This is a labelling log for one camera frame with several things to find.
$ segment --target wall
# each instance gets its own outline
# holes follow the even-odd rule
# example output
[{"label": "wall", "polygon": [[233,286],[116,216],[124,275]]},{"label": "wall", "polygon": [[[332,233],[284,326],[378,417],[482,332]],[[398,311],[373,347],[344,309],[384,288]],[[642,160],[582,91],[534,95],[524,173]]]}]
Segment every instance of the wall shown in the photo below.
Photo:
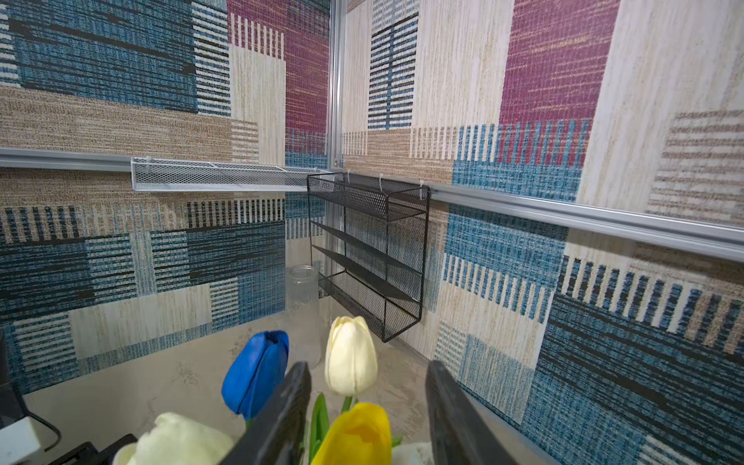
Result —
[{"label": "wall", "polygon": [[[328,17],[322,0],[0,4],[0,147],[324,166]],[[0,170],[13,378],[28,393],[281,311],[305,202]]]},{"label": "wall", "polygon": [[[346,21],[344,167],[742,225],[741,1],[352,0]],[[457,205],[431,227],[401,338],[558,461],[743,459],[740,263]]]}]

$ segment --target frosted glass jar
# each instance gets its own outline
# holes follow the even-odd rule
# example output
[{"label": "frosted glass jar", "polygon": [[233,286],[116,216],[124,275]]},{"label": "frosted glass jar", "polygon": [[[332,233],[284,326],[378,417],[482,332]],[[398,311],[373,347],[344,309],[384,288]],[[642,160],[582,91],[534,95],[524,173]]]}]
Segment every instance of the frosted glass jar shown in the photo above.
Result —
[{"label": "frosted glass jar", "polygon": [[322,324],[318,301],[318,271],[310,265],[286,269],[285,331],[289,334],[289,361],[305,361],[314,368],[321,361]]}]

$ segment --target mesh basket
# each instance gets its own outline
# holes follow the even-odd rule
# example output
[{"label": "mesh basket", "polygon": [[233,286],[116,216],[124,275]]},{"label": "mesh basket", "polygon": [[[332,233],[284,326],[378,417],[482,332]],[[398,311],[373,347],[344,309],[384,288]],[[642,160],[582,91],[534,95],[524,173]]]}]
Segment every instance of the mesh basket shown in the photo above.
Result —
[{"label": "mesh basket", "polygon": [[134,190],[149,192],[304,192],[307,189],[307,175],[318,173],[325,172],[317,168],[132,158],[132,187]]},{"label": "mesh basket", "polygon": [[421,320],[429,197],[426,186],[335,173],[307,177],[308,196],[342,205],[339,228],[312,222],[341,242],[311,246],[344,271],[321,288],[387,342]]}]

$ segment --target white mesh basket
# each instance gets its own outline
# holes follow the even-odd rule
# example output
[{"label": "white mesh basket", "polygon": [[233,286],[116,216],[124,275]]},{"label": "white mesh basket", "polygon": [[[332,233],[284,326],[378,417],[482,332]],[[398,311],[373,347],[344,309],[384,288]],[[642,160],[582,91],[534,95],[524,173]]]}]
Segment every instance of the white mesh basket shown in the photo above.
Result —
[{"label": "white mesh basket", "polygon": [[132,157],[132,187],[146,192],[305,192],[318,168]]}]

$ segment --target black metal shelf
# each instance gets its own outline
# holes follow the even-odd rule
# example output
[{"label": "black metal shelf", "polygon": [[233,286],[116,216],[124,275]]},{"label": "black metal shelf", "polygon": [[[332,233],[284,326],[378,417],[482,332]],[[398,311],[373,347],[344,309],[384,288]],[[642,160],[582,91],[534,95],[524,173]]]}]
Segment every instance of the black metal shelf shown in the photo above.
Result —
[{"label": "black metal shelf", "polygon": [[419,276],[421,276],[421,272],[411,268],[410,266],[406,265],[405,263],[401,263],[398,260],[395,260],[390,255],[386,255],[385,252],[379,251],[373,246],[368,245],[365,242],[362,242],[361,240],[357,239],[356,237],[352,236],[351,234],[346,234],[343,231],[340,231],[336,228],[331,228],[328,225],[323,225],[317,221],[311,221],[313,225],[318,226],[319,228],[325,230],[329,234],[332,234],[333,236],[338,237],[340,240],[343,240],[346,242],[349,246],[360,248],[361,250],[367,252],[368,254],[372,254],[373,256],[379,258],[380,260],[386,261],[388,264],[392,266],[396,266],[398,268],[402,268],[406,270],[407,272],[415,273]]},{"label": "black metal shelf", "polygon": [[311,237],[311,259],[315,249],[344,268],[321,276],[320,287],[349,312],[363,316],[384,342],[421,321],[429,187],[326,173],[307,177],[307,195],[343,207],[343,229],[308,220],[344,241],[329,250],[312,243],[317,239]]},{"label": "black metal shelf", "polygon": [[346,271],[329,277],[320,275],[318,285],[352,315],[363,317],[370,331],[383,342],[390,341],[421,319]]},{"label": "black metal shelf", "polygon": [[[372,188],[371,184],[378,181],[381,188]],[[428,187],[367,176],[345,176],[342,173],[309,175],[307,193],[386,221],[398,221],[429,211]]]},{"label": "black metal shelf", "polygon": [[315,247],[319,251],[326,254],[331,260],[333,260],[334,262],[346,268],[347,271],[351,272],[353,275],[357,276],[359,279],[363,280],[373,290],[377,291],[380,295],[384,297],[389,297],[389,298],[396,298],[401,301],[417,302],[410,295],[406,294],[402,290],[388,283],[386,280],[375,275],[373,272],[369,271],[364,266],[359,265],[354,260],[351,260],[350,258],[344,255],[337,254],[334,251],[330,251],[327,248],[322,248],[318,246],[313,246],[313,247]]}]

